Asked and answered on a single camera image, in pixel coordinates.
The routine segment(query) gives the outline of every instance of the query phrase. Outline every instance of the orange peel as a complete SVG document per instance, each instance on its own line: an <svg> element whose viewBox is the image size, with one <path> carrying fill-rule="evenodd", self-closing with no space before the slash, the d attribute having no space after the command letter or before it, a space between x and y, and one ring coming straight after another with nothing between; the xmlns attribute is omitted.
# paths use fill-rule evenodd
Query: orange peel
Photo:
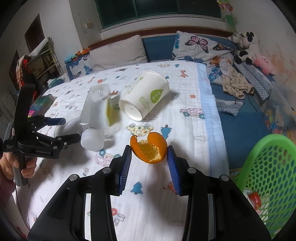
<svg viewBox="0 0 296 241"><path fill-rule="evenodd" d="M161 134L150 132L147 140L140 140L139 142L137 136L133 135L131 137L131 148L139 159L149 164L155 164L165 158L168 144Z"/></svg>

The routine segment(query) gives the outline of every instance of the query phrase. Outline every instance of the screw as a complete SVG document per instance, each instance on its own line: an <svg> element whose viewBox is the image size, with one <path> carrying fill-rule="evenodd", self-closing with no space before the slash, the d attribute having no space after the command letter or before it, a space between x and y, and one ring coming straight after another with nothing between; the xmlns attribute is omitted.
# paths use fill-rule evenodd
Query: screw
<svg viewBox="0 0 296 241"><path fill-rule="evenodd" d="M196 173L196 169L193 167L188 168L187 171L191 174Z"/></svg>
<svg viewBox="0 0 296 241"><path fill-rule="evenodd" d="M69 179L70 181L75 181L78 178L78 176L76 174L72 174Z"/></svg>
<svg viewBox="0 0 296 241"><path fill-rule="evenodd" d="M103 169L103 173L109 173L109 172L111 172L111 168L110 167L105 167L104 169Z"/></svg>
<svg viewBox="0 0 296 241"><path fill-rule="evenodd" d="M229 180L229 177L226 175L221 176L222 181L227 182Z"/></svg>

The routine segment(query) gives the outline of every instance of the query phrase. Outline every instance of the window frame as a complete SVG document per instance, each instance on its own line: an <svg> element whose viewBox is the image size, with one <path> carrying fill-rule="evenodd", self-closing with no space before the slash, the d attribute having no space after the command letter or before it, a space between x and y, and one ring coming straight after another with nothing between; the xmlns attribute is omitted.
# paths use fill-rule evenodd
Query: window frame
<svg viewBox="0 0 296 241"><path fill-rule="evenodd" d="M177 3L177 11L178 12L166 12L166 13L162 13L162 14L157 14L157 13L155 13L155 14L147 14L147 15L143 15L143 16L139 17L137 7L136 7L136 2L135 2L135 0L132 0L133 1L133 9L134 9L134 11L136 13L135 17L128 18L128 19L125 19L125 20L121 20L121 21L118 21L118 22L115 22L115 23L112 23L112 24L104 25L103 18L101 16L101 12L100 12L100 7L99 7L98 0L94 0L94 1L96 3L96 8L97 8L97 12L98 12L98 15L99 15L99 18L100 18L102 30L104 30L106 28L109 28L109 27L113 27L113 26L115 26L117 24L125 23L125 22L128 22L128 21L136 20L136 19L154 17L154 16L177 15L177 14L180 14L179 12L181 11L180 0L175 0L176 3Z"/></svg>

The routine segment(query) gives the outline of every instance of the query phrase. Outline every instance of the window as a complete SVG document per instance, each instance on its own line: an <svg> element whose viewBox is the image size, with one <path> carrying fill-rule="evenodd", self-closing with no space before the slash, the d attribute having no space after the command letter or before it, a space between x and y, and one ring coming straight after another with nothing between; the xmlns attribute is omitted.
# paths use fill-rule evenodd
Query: window
<svg viewBox="0 0 296 241"><path fill-rule="evenodd" d="M217 0L95 0L103 28L148 16L194 14L221 18Z"/></svg>

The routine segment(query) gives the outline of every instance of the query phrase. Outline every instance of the green plastic basket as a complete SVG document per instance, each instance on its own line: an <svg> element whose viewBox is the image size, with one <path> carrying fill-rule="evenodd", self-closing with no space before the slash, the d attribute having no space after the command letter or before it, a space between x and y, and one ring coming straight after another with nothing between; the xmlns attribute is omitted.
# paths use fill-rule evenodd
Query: green plastic basket
<svg viewBox="0 0 296 241"><path fill-rule="evenodd" d="M261 219L273 238L286 224L296 207L296 146L284 135L261 139L237 177L236 185L268 200L261 206Z"/></svg>

